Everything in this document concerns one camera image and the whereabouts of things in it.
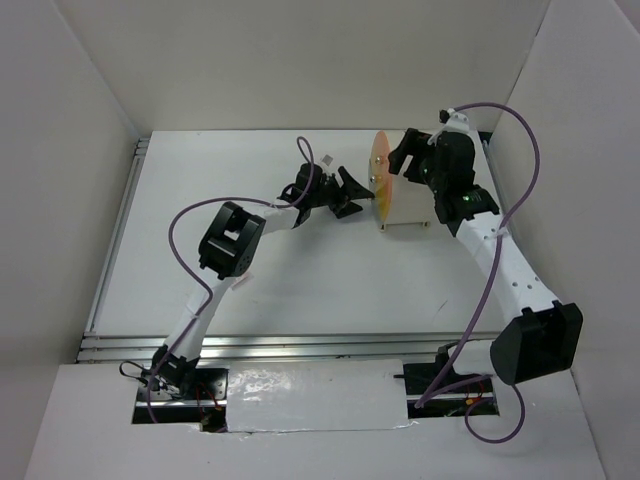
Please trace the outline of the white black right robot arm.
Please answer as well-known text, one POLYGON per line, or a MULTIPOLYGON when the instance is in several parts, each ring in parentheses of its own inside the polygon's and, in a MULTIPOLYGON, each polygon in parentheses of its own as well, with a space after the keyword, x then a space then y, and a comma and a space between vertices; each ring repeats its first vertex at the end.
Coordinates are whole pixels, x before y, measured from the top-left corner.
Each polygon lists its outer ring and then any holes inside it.
POLYGON ((515 385, 569 369, 583 315, 547 288, 508 234, 500 208, 475 182, 474 141, 410 128, 388 155, 388 171, 429 188, 438 221, 474 258, 491 283, 505 327, 491 343, 493 370, 515 385))

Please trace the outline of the orange drawer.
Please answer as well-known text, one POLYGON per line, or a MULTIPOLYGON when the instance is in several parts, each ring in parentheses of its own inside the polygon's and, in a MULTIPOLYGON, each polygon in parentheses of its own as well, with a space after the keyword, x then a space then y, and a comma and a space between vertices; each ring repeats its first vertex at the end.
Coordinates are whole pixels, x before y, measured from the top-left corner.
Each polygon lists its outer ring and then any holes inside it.
POLYGON ((371 147, 371 161, 385 163, 390 153, 390 144, 387 132, 380 130, 376 133, 371 147))
POLYGON ((388 158, 374 155, 369 161, 369 189, 376 193, 383 190, 391 179, 388 171, 388 158))

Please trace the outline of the cream cylindrical drawer organizer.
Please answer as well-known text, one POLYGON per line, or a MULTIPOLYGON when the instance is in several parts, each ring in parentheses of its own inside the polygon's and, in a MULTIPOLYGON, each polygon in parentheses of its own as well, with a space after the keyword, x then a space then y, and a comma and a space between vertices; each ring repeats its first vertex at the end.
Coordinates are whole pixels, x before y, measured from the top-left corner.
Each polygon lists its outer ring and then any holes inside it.
MULTIPOLYGON (((399 144, 404 135, 400 130, 384 130, 387 132, 390 152, 399 144)), ((428 227, 435 219, 433 195, 426 185, 409 182, 403 173, 409 165, 411 157, 407 157, 398 175, 392 175, 385 188, 392 192, 391 208, 385 224, 376 222, 380 230, 390 226, 418 224, 428 227)))

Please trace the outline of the orange top drawer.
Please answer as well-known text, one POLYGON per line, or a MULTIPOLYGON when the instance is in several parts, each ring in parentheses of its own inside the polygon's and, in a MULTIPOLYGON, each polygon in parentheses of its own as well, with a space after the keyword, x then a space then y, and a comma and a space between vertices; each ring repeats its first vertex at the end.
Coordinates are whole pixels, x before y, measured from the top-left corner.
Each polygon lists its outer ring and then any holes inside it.
POLYGON ((390 144, 387 132, 380 130, 376 133, 371 147, 371 161, 385 163, 390 153, 390 144))

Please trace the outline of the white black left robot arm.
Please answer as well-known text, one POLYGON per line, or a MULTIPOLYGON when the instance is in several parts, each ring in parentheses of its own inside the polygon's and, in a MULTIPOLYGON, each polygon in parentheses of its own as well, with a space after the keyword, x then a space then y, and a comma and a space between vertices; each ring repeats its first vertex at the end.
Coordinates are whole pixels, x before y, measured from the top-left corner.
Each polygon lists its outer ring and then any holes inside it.
POLYGON ((262 237, 301 226, 315 208, 326 207, 336 218, 343 219, 363 210, 357 203, 359 200, 374 198, 374 193, 356 181, 345 167, 332 173, 320 165, 305 162, 295 181, 284 187, 275 202, 222 197, 202 200, 180 210, 169 224, 169 247, 179 265, 203 292, 187 304, 176 329, 152 357, 152 366, 144 381, 147 391, 164 390, 176 399, 194 391, 195 370, 206 331, 226 291, 249 270, 262 237), (183 260, 174 234, 183 216, 215 203, 221 207, 197 247, 198 267, 215 274, 206 279, 183 260))

